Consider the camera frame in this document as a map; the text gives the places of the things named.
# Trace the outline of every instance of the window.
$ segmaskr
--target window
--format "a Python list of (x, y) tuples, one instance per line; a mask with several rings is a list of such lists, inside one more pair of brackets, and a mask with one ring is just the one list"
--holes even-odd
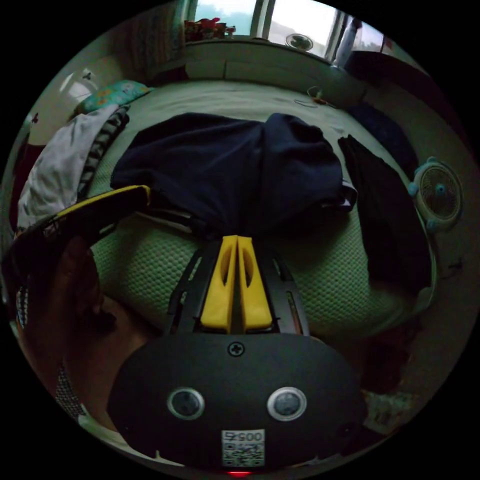
[[(313, 41), (310, 53), (332, 61), (351, 17), (316, 0), (190, 0), (189, 20), (220, 18), (235, 26), (234, 37), (261, 37), (285, 45), (290, 34)], [(383, 34), (363, 23), (354, 50), (380, 52)]]
[(250, 36), (257, 0), (198, 0), (195, 20), (220, 18), (228, 27), (235, 26), (235, 36)]
[(313, 40), (310, 53), (324, 57), (337, 9), (313, 0), (276, 0), (268, 39), (285, 45), (290, 34), (302, 34)]
[[(348, 23), (352, 21), (352, 17), (348, 16)], [(384, 41), (384, 34), (368, 25), (364, 21), (361, 28), (356, 33), (352, 50), (362, 50), (367, 52), (381, 52)]]

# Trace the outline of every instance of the red light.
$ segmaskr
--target red light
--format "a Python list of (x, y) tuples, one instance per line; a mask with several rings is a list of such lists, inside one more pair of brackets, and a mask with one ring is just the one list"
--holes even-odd
[(236, 479), (242, 479), (247, 475), (250, 475), (252, 472), (251, 471), (228, 471), (227, 473), (232, 477), (235, 477)]

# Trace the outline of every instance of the bed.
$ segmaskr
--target bed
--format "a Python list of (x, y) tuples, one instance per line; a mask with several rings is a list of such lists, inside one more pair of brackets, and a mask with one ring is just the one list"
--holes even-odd
[[(346, 180), (350, 178), (338, 139), (352, 135), (408, 184), (392, 156), (352, 116), (329, 106), (308, 107), (311, 105), (306, 95), (246, 82), (187, 81), (156, 88), (131, 104), (130, 122), (101, 160), (88, 196), (111, 190), (112, 171), (139, 131), (187, 112), (256, 121), (265, 121), (273, 113), (294, 115), (323, 131), (342, 163)], [(327, 234), (323, 231), (295, 240), (271, 238), (269, 242), (289, 265), (316, 335), (375, 335), (417, 315), (433, 301), (437, 265), (432, 248), (432, 285), (416, 299), (391, 285), (369, 282), (356, 207), (348, 217), (339, 216)], [(93, 253), (105, 293), (162, 328), (170, 293), (201, 245), (191, 235), (133, 215), (96, 244)]]

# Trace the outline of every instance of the teal floral pillow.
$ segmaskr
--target teal floral pillow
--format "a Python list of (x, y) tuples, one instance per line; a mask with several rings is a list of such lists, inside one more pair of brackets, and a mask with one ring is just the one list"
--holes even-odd
[(153, 88), (149, 88), (143, 83), (122, 80), (93, 93), (81, 102), (76, 109), (79, 114), (88, 114), (112, 104), (125, 105), (143, 97), (152, 90)]

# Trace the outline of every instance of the black background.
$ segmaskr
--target black background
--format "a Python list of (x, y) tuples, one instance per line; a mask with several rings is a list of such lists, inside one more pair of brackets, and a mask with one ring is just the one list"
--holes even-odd
[[(2, 167), (34, 102), (57, 72), (109, 28), (162, 3), (9, 2), (2, 10)], [(430, 73), (457, 110), (478, 152), (478, 16), (471, 2), (329, 0), (384, 32)], [(162, 474), (140, 468), (84, 432), (40, 386), (6, 321), (1, 332), (2, 466), (18, 474), (109, 476)], [(479, 429), (478, 326), (448, 380), (427, 408), (404, 430), (355, 462), (325, 478), (365, 475), (444, 476), (476, 471)]]

